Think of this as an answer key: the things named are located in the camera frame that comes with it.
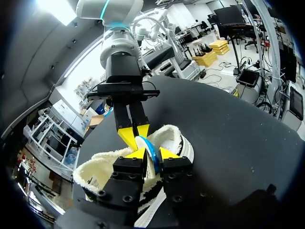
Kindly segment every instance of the cardboard box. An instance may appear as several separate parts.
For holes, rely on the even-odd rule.
[[[89,125],[87,125],[86,129],[85,129],[85,133],[84,133],[84,138],[86,138],[89,133],[95,129],[95,127],[100,124],[102,121],[104,120],[104,115],[95,115],[92,116]]]
[[[84,114],[86,113],[86,111],[87,111],[87,109],[82,109],[81,112],[80,112],[80,115],[81,115],[81,116],[84,116]]]

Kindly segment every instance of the screw hole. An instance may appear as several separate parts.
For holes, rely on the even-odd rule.
[[[173,201],[176,202],[176,203],[180,203],[180,202],[183,201],[183,197],[182,196],[174,196]]]
[[[130,179],[135,179],[135,174],[130,174],[130,175],[129,175],[129,178],[130,178]]]
[[[205,192],[201,192],[201,193],[200,193],[200,196],[201,196],[201,197],[207,197],[208,195],[207,195]]]
[[[131,196],[124,196],[124,197],[123,197],[123,201],[124,201],[125,203],[130,203],[130,202],[133,201],[133,198],[132,198]]]
[[[104,197],[106,195],[106,192],[104,190],[99,191],[99,196]]]
[[[169,179],[175,179],[175,178],[176,178],[176,175],[175,175],[175,174],[170,174],[170,175],[168,175],[168,178],[169,178]]]

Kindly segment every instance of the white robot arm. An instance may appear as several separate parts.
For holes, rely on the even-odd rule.
[[[102,20],[105,27],[101,65],[116,53],[140,57],[137,41],[129,26],[140,13],[143,0],[79,0],[76,14],[84,19]]]

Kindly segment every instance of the white wall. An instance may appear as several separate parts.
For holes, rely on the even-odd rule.
[[[170,23],[179,26],[181,30],[185,30],[195,23],[194,17],[183,3],[172,5],[168,9],[167,17]]]
[[[208,15],[213,14],[210,8],[205,3],[193,3],[191,5],[186,5],[189,12],[192,14],[195,20],[205,21],[209,25]]]
[[[102,75],[105,70],[102,68],[100,63],[102,46],[101,44],[93,48],[70,72],[66,80],[61,86],[57,86],[49,101],[54,104],[60,99],[63,101],[76,113],[79,114],[81,107],[79,102],[81,98],[75,93],[75,89],[82,81],[87,80],[92,77],[97,83],[102,79]]]

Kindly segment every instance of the black tabletop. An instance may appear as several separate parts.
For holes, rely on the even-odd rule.
[[[193,145],[194,171],[215,196],[235,204],[269,184],[276,186],[279,200],[284,196],[304,154],[305,143],[295,131],[215,87],[162,76],[154,76],[151,82],[161,93],[143,102],[151,123],[149,133],[166,124],[179,127]],[[144,87],[152,89],[149,83]],[[111,114],[84,141],[78,165],[95,153],[124,147]],[[74,184],[73,200],[79,197],[84,192]],[[165,205],[149,226],[171,224],[172,218],[162,218]]]

